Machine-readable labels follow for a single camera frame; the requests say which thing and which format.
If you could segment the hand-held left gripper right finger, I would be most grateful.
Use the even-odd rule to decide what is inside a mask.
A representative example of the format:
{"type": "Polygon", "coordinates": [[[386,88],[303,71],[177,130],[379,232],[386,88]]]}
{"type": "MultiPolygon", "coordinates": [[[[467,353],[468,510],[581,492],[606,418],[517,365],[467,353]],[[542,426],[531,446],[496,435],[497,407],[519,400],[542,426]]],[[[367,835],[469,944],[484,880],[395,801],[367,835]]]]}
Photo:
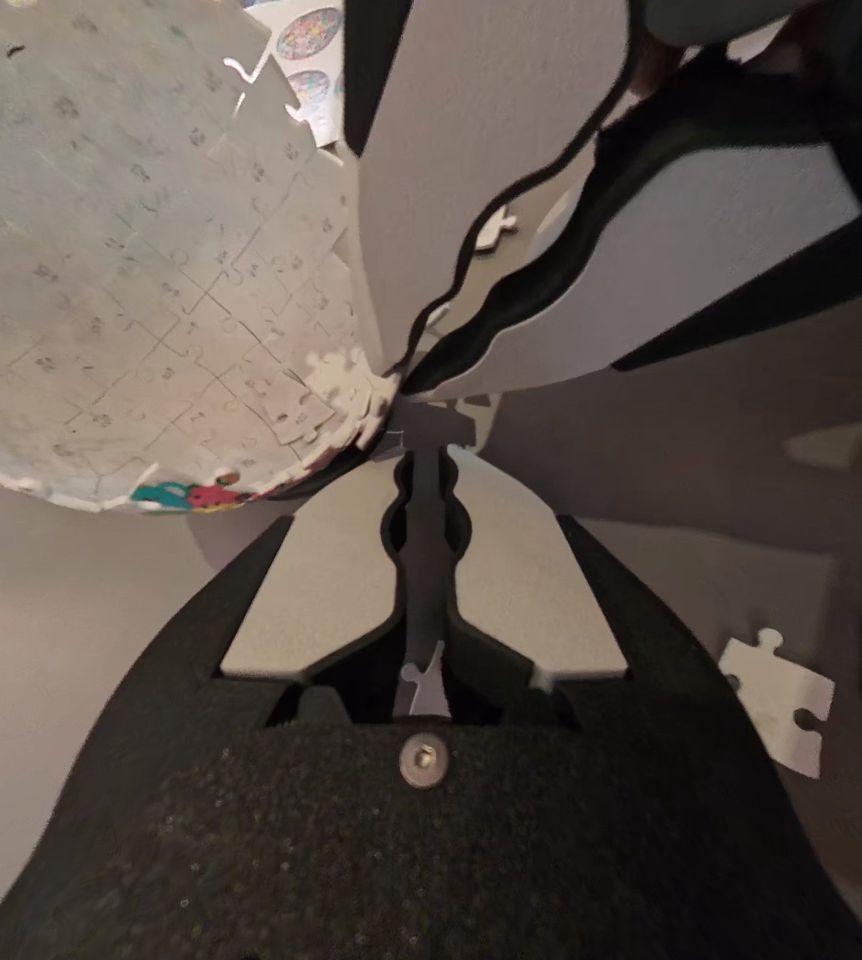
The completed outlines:
{"type": "Polygon", "coordinates": [[[461,626],[521,657],[531,686],[624,677],[625,655],[550,506],[467,450],[454,467],[469,525],[454,571],[461,626]]]}

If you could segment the colourful puzzle ball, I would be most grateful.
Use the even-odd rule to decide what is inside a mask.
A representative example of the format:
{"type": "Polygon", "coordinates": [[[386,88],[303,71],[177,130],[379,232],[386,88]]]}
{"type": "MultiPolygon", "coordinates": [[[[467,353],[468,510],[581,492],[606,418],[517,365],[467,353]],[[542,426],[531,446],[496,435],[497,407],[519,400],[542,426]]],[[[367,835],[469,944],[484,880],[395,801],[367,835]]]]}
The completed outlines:
{"type": "Polygon", "coordinates": [[[0,1],[0,488],[211,513],[378,443],[318,148],[242,2],[0,1]]]}

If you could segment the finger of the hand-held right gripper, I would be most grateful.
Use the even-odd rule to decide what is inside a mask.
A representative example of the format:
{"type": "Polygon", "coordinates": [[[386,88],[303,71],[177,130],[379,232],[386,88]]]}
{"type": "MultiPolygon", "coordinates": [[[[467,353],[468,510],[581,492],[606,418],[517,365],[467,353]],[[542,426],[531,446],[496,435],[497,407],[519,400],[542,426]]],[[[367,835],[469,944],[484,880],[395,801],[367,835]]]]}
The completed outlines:
{"type": "Polygon", "coordinates": [[[861,215],[829,145],[690,152],[605,216],[576,278],[549,305],[497,332],[466,369],[405,394],[436,402],[581,378],[861,215]]]}
{"type": "Polygon", "coordinates": [[[491,214],[590,140],[633,52],[633,2],[353,3],[353,279],[374,372],[413,354],[491,214]]]}

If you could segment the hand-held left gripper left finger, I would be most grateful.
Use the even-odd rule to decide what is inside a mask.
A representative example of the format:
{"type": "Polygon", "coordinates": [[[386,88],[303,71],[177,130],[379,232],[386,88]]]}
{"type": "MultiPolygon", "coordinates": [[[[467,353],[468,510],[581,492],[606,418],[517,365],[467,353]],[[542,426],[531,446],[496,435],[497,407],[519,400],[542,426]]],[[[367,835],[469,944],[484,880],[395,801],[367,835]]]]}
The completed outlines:
{"type": "Polygon", "coordinates": [[[354,468],[294,514],[221,661],[224,676],[308,681],[393,628],[403,611],[394,522],[410,455],[354,468]]]}

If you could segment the white puzzle piece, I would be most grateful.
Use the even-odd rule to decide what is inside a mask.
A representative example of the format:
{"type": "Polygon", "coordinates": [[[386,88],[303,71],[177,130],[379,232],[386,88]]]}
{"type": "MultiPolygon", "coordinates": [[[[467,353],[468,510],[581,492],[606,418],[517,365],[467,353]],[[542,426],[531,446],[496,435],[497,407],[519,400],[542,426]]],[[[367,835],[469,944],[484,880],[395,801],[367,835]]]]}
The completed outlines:
{"type": "Polygon", "coordinates": [[[437,642],[426,667],[405,662],[399,673],[394,714],[397,717],[432,718],[448,722],[452,719],[443,682],[444,641],[437,642]]]}
{"type": "Polygon", "coordinates": [[[821,777],[822,734],[797,723],[798,712],[819,722],[830,715],[835,683],[830,678],[778,655],[783,635],[772,628],[750,644],[730,638],[718,666],[736,680],[736,694],[769,757],[811,780],[821,777]]]}
{"type": "Polygon", "coordinates": [[[395,403],[381,450],[436,450],[448,445],[472,449],[477,425],[457,400],[395,403]]]}
{"type": "Polygon", "coordinates": [[[509,206],[505,204],[498,207],[481,227],[475,241],[475,253],[485,254],[494,251],[505,234],[514,234],[517,229],[518,218],[509,206]]]}

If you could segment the puzzle instruction leaflet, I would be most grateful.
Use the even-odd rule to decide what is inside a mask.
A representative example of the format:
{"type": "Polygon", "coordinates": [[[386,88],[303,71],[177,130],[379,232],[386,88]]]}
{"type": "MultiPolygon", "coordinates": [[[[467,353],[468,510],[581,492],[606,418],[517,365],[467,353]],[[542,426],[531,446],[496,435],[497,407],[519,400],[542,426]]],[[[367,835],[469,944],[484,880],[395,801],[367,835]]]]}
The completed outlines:
{"type": "Polygon", "coordinates": [[[298,100],[294,117],[311,129],[318,148],[342,138],[344,103],[343,1],[243,1],[270,32],[272,56],[298,100]]]}

